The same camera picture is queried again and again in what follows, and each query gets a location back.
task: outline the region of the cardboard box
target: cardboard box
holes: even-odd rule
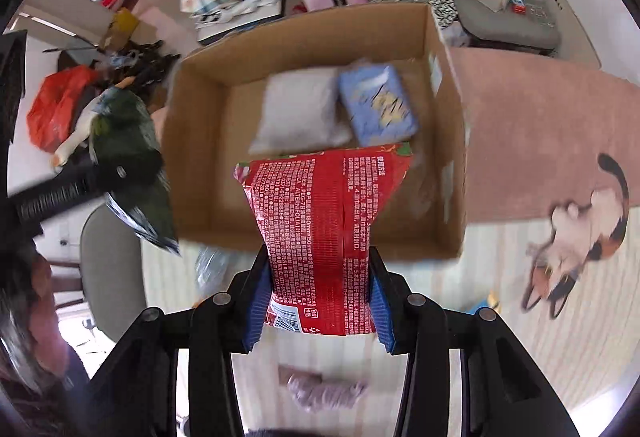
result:
[[[162,139],[181,239],[257,251],[262,237],[236,163],[250,160],[266,78],[367,58],[396,67],[420,122],[414,163],[371,229],[386,260],[454,258],[465,231],[465,125],[460,91],[431,9],[348,6],[225,38],[181,64]]]

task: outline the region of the person's hand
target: person's hand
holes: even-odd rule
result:
[[[33,355],[43,369],[57,377],[63,377],[69,361],[68,344],[60,335],[51,267],[43,257],[39,256],[33,262],[31,286],[39,298],[31,306],[29,322],[29,330],[34,339]]]

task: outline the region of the blue and yellow package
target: blue and yellow package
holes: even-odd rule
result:
[[[343,72],[338,86],[360,146],[404,141],[418,131],[391,65],[365,65]]]

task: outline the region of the white plastic package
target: white plastic package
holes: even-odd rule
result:
[[[292,70],[270,76],[250,154],[293,154],[346,143],[351,131],[336,120],[338,68]]]

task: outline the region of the chair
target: chair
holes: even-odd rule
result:
[[[117,342],[146,308],[140,239],[103,204],[82,228],[80,260],[95,325]]]
[[[462,26],[474,37],[473,46],[551,52],[560,43],[556,28],[511,11],[493,12],[478,0],[454,0]],[[540,2],[524,0],[525,3]]]

